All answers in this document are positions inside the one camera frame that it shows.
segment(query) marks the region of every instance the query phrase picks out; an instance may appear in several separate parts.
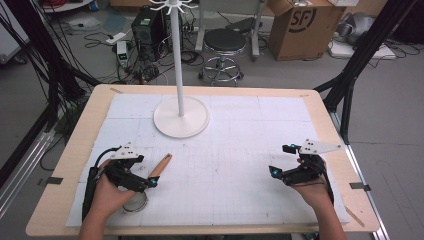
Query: black tape piece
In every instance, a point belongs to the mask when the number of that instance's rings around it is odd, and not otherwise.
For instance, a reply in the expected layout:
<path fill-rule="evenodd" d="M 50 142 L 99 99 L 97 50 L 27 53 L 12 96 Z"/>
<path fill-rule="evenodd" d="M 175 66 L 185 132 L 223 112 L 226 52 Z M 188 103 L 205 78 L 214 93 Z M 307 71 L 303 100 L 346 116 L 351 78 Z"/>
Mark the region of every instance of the black tape piece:
<path fill-rule="evenodd" d="M 56 184 L 60 185 L 62 183 L 63 178 L 57 178 L 57 177 L 49 177 L 47 179 L 47 184 Z"/>
<path fill-rule="evenodd" d="M 352 189 L 364 189 L 365 192 L 371 191 L 371 187 L 370 185 L 364 185 L 361 182 L 357 182 L 357 183 L 349 183 L 350 187 Z"/>

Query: forearm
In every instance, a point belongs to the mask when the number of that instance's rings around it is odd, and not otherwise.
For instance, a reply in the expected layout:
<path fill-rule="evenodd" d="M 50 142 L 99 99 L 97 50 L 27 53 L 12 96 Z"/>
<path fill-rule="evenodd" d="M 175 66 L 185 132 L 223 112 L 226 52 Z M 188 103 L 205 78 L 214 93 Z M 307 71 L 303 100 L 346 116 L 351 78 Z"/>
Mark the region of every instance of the forearm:
<path fill-rule="evenodd" d="M 89 212 L 82 223 L 78 240 L 101 240 L 107 222 L 107 217 L 102 217 Z"/>
<path fill-rule="evenodd" d="M 331 202 L 315 207 L 314 211 L 318 219 L 320 240 L 347 239 Z"/>

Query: black stool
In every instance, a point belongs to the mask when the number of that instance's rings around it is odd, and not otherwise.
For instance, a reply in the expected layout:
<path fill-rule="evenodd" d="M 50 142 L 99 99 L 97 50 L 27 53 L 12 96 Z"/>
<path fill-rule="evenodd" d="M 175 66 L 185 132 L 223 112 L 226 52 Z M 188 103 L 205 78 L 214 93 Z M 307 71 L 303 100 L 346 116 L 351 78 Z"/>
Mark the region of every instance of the black stool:
<path fill-rule="evenodd" d="M 204 37 L 205 49 L 217 54 L 203 64 L 199 79 L 207 77 L 211 86 L 215 82 L 237 81 L 243 78 L 240 66 L 227 56 L 234 56 L 243 52 L 246 39 L 243 35 L 230 29 L 215 29 L 209 31 Z"/>

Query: white stand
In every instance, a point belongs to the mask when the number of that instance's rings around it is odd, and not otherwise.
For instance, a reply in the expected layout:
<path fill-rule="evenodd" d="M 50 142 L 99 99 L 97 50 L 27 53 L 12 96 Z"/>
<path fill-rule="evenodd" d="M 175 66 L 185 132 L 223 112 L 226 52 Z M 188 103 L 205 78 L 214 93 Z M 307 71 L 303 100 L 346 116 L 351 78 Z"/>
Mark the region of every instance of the white stand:
<path fill-rule="evenodd" d="M 161 103 L 155 110 L 153 120 L 159 131 L 165 135 L 176 138 L 192 137 L 206 128 L 209 123 L 209 112 L 202 102 L 194 98 L 184 97 L 183 94 L 178 10 L 183 12 L 181 6 L 189 7 L 183 3 L 189 3 L 191 0 L 166 0 L 165 2 L 150 0 L 150 2 L 163 4 L 154 10 L 169 7 L 168 14 L 171 14 L 172 47 L 174 49 L 175 77 L 178 95 L 178 98 L 171 98 Z"/>

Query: paper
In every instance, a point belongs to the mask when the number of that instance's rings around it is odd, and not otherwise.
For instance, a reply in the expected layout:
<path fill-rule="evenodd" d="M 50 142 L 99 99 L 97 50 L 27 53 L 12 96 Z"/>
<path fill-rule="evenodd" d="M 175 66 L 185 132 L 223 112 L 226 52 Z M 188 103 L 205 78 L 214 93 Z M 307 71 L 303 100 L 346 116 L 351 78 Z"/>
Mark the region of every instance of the paper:
<path fill-rule="evenodd" d="M 268 170 L 269 165 L 283 170 L 298 166 L 298 156 L 284 153 L 282 145 L 318 140 L 302 98 L 194 96 L 209 108 L 209 125 L 192 138 L 175 139 L 160 133 L 153 122 L 154 110 L 169 97 L 115 96 L 81 175 L 67 226 L 81 225 L 88 169 L 104 150 L 126 142 L 145 157 L 131 169 L 141 177 L 167 153 L 173 158 L 158 186 L 146 190 L 146 207 L 138 213 L 118 211 L 109 226 L 317 223 L 301 196 Z M 328 172 L 336 212 L 346 223 L 349 217 Z"/>

